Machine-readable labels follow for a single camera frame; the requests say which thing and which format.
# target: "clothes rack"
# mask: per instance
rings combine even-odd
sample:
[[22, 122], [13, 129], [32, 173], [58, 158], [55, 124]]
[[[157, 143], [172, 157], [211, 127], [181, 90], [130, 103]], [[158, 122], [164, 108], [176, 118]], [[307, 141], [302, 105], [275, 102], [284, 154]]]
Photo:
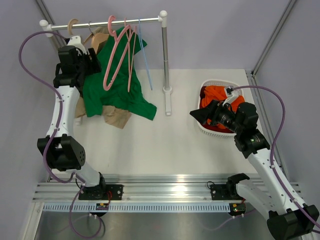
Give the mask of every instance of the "clothes rack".
[[[160, 22], [161, 23], [161, 32], [162, 32], [162, 47], [163, 47], [163, 70], [164, 70], [164, 86], [163, 86], [163, 93], [165, 96], [165, 115], [170, 116], [172, 113], [171, 108], [171, 93], [172, 87], [170, 86], [169, 80], [169, 62], [168, 62], [168, 38], [167, 38], [167, 11], [162, 10], [158, 17], [153, 18], [142, 18], [140, 19], [140, 23], [153, 23], [153, 22]], [[126, 24], [138, 24], [139, 19], [132, 19], [132, 20], [118, 20], [113, 21], [112, 26], [115, 25], [123, 25]], [[52, 25], [49, 24], [46, 20], [40, 21], [40, 26], [44, 31], [58, 31], [58, 30], [67, 30], [68, 25]], [[72, 29], [83, 29], [83, 28], [97, 28], [102, 26], [108, 26], [107, 21], [103, 22], [90, 22], [90, 23], [79, 23], [73, 24]], [[47, 33], [47, 37], [52, 37], [52, 34]]]

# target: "hanger hook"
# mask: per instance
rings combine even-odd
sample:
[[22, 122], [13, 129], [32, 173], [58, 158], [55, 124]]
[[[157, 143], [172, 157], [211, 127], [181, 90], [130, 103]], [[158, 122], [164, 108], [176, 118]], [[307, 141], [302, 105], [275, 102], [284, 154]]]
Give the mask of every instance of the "hanger hook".
[[92, 34], [92, 35], [95, 35], [92, 31], [91, 31], [91, 28], [90, 28], [90, 23], [91, 23], [92, 21], [89, 21], [88, 22], [88, 25], [89, 25], [89, 31], [90, 31], [90, 33]]

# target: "clothing rod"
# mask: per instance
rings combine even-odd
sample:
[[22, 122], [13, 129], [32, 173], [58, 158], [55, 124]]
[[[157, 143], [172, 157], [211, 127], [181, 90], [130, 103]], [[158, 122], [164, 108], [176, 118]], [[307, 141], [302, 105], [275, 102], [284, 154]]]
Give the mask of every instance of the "clothing rod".
[[[153, 18], [142, 18], [140, 19], [140, 23], [153, 23], [153, 22], [162, 22], [162, 18], [160, 16], [158, 17], [153, 17]], [[132, 19], [132, 20], [121, 20], [121, 21], [113, 21], [112, 22], [112, 26], [113, 25], [123, 25], [123, 24], [138, 24], [139, 23], [139, 19]], [[90, 28], [96, 28], [96, 27], [102, 27], [102, 26], [108, 26], [108, 22], [107, 21], [103, 21], [103, 22], [90, 22]], [[73, 24], [72, 28], [73, 29], [83, 29], [83, 28], [88, 28], [89, 27], [89, 23], [79, 23], [79, 24]], [[52, 31], [56, 31], [56, 30], [66, 30], [68, 29], [68, 25], [51, 25], [50, 26]]]

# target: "gray floor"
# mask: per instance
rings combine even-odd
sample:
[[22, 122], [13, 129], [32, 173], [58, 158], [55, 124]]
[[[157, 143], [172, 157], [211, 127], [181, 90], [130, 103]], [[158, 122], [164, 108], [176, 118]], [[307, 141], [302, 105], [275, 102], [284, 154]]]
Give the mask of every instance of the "gray floor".
[[[73, 213], [77, 219], [84, 213]], [[212, 230], [230, 218], [227, 213], [107, 213], [101, 240], [272, 240], [263, 217], [254, 212], [244, 218], [229, 221], [222, 228]], [[43, 212], [36, 240], [78, 240], [68, 226], [68, 213]], [[92, 235], [98, 229], [98, 220], [84, 217], [74, 223], [79, 233]]]

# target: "pink hanger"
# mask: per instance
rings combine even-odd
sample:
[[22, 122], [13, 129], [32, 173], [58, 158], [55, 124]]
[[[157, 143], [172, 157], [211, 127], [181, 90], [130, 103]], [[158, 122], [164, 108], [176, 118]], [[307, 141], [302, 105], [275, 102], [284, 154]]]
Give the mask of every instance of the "pink hanger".
[[[131, 26], [130, 25], [126, 25], [126, 19], [124, 19], [124, 29], [120, 32], [119, 36], [117, 36], [116, 31], [114, 31], [112, 29], [112, 27], [111, 27], [111, 23], [115, 19], [116, 19], [116, 17], [113, 16], [113, 15], [111, 15], [109, 17], [109, 19], [108, 19], [108, 32], [114, 38], [114, 46], [113, 46], [113, 49], [112, 49], [112, 52], [111, 52], [111, 55], [110, 55], [110, 59], [109, 59], [108, 65], [106, 67], [106, 71], [105, 71], [105, 75], [104, 75], [104, 79], [103, 79], [103, 89], [108, 91], [111, 88], [111, 86], [114, 83], [114, 81], [115, 81], [115, 79], [117, 77], [117, 74], [118, 74], [118, 72], [120, 70], [121, 64], [124, 61], [125, 55], [126, 55], [128, 49], [129, 49], [129, 52], [128, 52], [128, 71], [129, 71], [128, 92], [129, 92], [130, 91], [130, 84], [131, 84], [131, 77], [132, 77], [132, 69], [133, 69], [134, 52], [135, 52], [135, 46], [136, 46], [136, 38], [137, 38], [137, 27], [135, 26], [134, 30], [132, 31], [131, 30]], [[136, 33], [136, 34], [134, 36], [132, 59], [131, 59], [131, 62], [130, 62], [130, 48], [129, 47], [130, 47], [130, 40], [131, 40], [131, 38], [132, 38], [134, 33]], [[116, 67], [116, 70], [115, 70], [115, 72], [114, 72], [114, 74], [112, 76], [112, 79], [111, 79], [110, 83], [107, 85], [107, 79], [108, 79], [108, 76], [109, 76], [109, 72], [110, 72], [112, 61], [114, 59], [114, 56], [115, 56], [117, 47], [119, 45], [119, 42], [120, 42], [121, 38], [125, 34], [126, 34], [128, 42], [125, 45], [123, 54], [122, 54], [121, 59], [120, 59], [120, 61], [118, 63], [118, 66]]]

